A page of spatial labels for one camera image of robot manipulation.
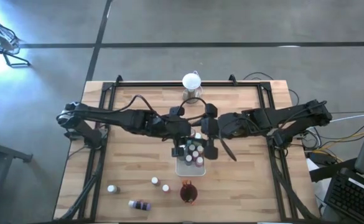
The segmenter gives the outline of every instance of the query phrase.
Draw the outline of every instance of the tripod stand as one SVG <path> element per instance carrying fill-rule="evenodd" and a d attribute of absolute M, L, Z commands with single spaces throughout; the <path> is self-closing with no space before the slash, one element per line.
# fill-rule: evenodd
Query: tripod stand
<path fill-rule="evenodd" d="M 3 57 L 5 58 L 6 64 L 10 67 L 18 67 L 18 66 L 30 66 L 31 63 L 29 61 L 27 61 L 26 59 L 14 56 L 12 54 L 3 52 L 0 50 L 0 54 L 3 55 Z M 16 59 L 22 60 L 23 63 L 11 63 L 8 57 L 14 57 Z"/>

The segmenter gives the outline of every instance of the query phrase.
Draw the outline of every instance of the black floor line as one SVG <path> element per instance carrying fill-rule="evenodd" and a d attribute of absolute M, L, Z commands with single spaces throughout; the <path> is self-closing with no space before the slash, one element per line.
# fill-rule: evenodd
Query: black floor line
<path fill-rule="evenodd" d="M 93 79 L 93 74 L 95 72 L 97 59 L 99 57 L 100 44 L 103 41 L 103 36 L 105 34 L 107 20 L 108 20 L 108 16 L 110 13 L 110 7 L 111 7 L 112 2 L 113 2 L 113 0 L 106 1 L 105 10 L 103 12 L 103 17 L 101 18 L 101 23 L 100 23 L 99 32 L 97 33 L 95 48 L 93 49 L 93 54 L 92 54 L 92 58 L 90 59 L 88 73 L 86 74 L 85 81 L 92 81 L 92 79 Z"/>
<path fill-rule="evenodd" d="M 151 49 L 207 47 L 364 47 L 364 42 L 179 42 L 179 43 L 99 43 L 99 44 L 21 44 L 23 49 Z"/>

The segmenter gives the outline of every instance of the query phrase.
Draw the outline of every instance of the wooden tabletop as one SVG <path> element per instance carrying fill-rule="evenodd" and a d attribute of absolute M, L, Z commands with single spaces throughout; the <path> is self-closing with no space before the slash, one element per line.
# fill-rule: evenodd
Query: wooden tabletop
<path fill-rule="evenodd" d="M 277 109 L 291 106 L 287 83 L 270 81 Z M 87 82 L 82 102 L 98 106 L 102 82 Z M 129 103 L 131 98 L 144 96 L 159 114 L 182 102 L 181 87 L 117 87 L 114 108 Z M 205 87 L 202 98 L 218 108 L 218 114 L 259 108 L 254 87 Z M 146 109 L 136 100 L 133 109 Z M 197 102 L 185 105 L 185 117 L 204 111 Z M 238 162 L 232 161 L 216 140 L 219 158 L 205 160 L 203 177 L 182 178 L 175 173 L 175 158 L 170 156 L 172 141 L 133 135 L 112 126 L 101 181 L 97 222 L 257 222 L 279 221 L 268 149 L 264 137 L 226 140 Z M 70 153 L 81 148 L 82 141 L 71 145 Z M 88 149 L 74 154 L 67 162 L 54 218 L 61 217 L 81 192 L 88 161 Z M 289 148 L 287 156 L 292 187 L 309 210 L 319 215 L 304 152 L 299 146 Z M 152 177 L 170 186 L 164 194 L 151 184 Z M 198 189 L 195 205 L 184 203 L 179 196 L 182 181 L 189 179 Z M 108 185 L 121 188 L 120 194 L 109 194 Z M 288 203 L 285 192 L 284 204 Z M 90 211 L 88 199 L 86 216 Z M 129 200 L 143 200 L 152 205 L 150 212 L 128 207 Z"/>

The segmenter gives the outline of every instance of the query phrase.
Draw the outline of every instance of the black keyboard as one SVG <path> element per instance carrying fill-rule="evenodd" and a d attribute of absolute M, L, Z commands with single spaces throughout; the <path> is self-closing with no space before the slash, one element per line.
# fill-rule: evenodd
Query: black keyboard
<path fill-rule="evenodd" d="M 346 168 L 341 169 L 332 177 L 324 202 L 364 223 L 364 178 Z"/>

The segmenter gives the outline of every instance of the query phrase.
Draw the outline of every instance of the concrete floor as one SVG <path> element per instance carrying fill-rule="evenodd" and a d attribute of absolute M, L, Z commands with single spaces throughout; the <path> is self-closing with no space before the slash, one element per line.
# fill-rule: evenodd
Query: concrete floor
<path fill-rule="evenodd" d="M 0 22 L 29 44 L 94 43 L 105 3 L 0 0 Z M 103 38 L 105 43 L 238 41 L 364 41 L 364 0 L 118 0 Z M 17 69 L 0 56 L 0 144 L 34 154 L 32 163 L 14 161 L 9 171 L 0 223 L 51 219 L 69 147 L 55 116 L 65 103 L 80 99 L 92 52 L 22 49 L 19 55 L 33 66 Z M 120 74 L 125 80 L 180 80 L 192 70 L 204 80 L 260 71 L 287 80 L 301 102 L 327 100 L 333 112 L 364 110 L 364 47 L 101 49 L 93 79 Z M 362 124 L 364 118 L 351 119 L 319 131 L 340 137 Z M 361 141 L 339 144 L 333 151 L 349 159 L 360 146 Z"/>

